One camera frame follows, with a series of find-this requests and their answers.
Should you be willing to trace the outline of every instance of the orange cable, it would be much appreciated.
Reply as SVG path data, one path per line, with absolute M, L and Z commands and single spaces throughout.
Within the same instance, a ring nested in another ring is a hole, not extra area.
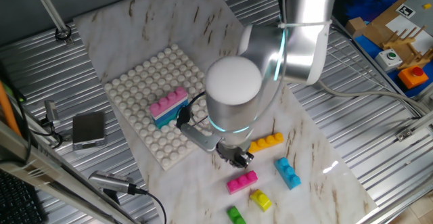
M 5 88 L 3 84 L 0 82 L 0 105 L 3 108 L 3 112 L 6 117 L 6 121 L 9 127 L 19 136 L 21 136 L 20 129 L 15 121 L 14 111 L 12 110 L 11 104 L 9 103 L 9 99 L 7 98 Z

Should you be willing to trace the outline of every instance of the metal table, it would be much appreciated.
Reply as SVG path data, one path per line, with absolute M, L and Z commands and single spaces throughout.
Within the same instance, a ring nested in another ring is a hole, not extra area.
M 277 0 L 225 1 L 243 24 L 272 24 L 278 19 Z M 58 153 L 69 163 L 86 177 L 95 170 L 110 171 L 128 175 L 145 187 L 83 42 L 74 24 L 69 26 L 73 46 L 58 43 L 54 39 L 54 30 L 50 30 L 0 48 L 0 59 L 5 62 L 17 87 L 28 97 L 26 107 L 37 118 L 44 117 L 43 100 L 55 100 L 62 119 L 58 130 L 62 133 L 70 132 L 72 117 L 77 113 L 106 113 L 107 146 L 73 152 L 71 145 L 63 145 Z M 328 52 L 341 60 L 332 55 L 327 57 L 322 79 L 331 88 L 345 92 L 379 89 L 361 73 L 367 77 L 372 74 L 387 87 L 397 89 L 392 81 L 385 79 L 383 71 L 374 62 L 335 31 L 329 36 Z M 353 66 L 355 62 L 364 69 Z M 395 137 L 413 122 L 412 113 L 400 101 L 377 95 L 334 97 L 319 87 L 297 84 L 292 84 L 291 90 L 378 204 L 375 212 L 380 213 L 381 218 L 377 221 L 386 221 L 398 214 L 433 188 L 433 185 L 420 185 L 433 172 L 430 131 L 422 129 L 404 142 Z M 46 193 L 39 192 L 38 195 L 49 214 L 49 223 L 96 222 Z M 158 214 L 147 196 L 123 194 L 119 200 L 136 219 L 158 222 L 155 218 Z

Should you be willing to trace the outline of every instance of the cardboard box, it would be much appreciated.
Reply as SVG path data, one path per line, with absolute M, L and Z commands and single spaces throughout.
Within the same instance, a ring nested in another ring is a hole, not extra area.
M 353 38 L 363 35 L 366 28 L 367 25 L 364 23 L 362 18 L 354 18 L 349 20 L 346 24 L 346 30 L 353 36 Z

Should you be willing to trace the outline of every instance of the orange block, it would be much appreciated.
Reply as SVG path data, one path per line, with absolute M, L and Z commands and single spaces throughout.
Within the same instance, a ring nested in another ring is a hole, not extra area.
M 418 65 L 401 70 L 398 77 L 408 89 L 412 89 L 428 80 L 427 75 Z
M 282 143 L 283 141 L 283 135 L 281 133 L 276 133 L 274 135 L 267 136 L 264 139 L 259 139 L 257 141 L 251 142 L 251 146 L 248 152 L 252 154 L 257 151 L 261 151 L 263 149 Z

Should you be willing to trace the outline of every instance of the light blue lego brick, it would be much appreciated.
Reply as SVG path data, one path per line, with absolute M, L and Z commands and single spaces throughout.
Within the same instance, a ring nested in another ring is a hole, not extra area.
M 188 105 L 188 99 L 180 103 L 175 108 L 169 110 L 166 114 L 162 115 L 160 118 L 156 119 L 152 117 L 155 125 L 160 129 L 162 126 L 167 125 L 171 120 L 176 119 L 177 112 L 181 109 L 182 106 Z
M 155 122 L 155 126 L 161 129 L 162 126 L 167 125 L 173 119 L 176 119 L 176 114 L 172 114 L 171 117 L 166 118 L 166 120 Z
M 300 178 L 296 176 L 295 170 L 289 165 L 287 158 L 283 157 L 277 160 L 274 165 L 290 190 L 300 185 Z

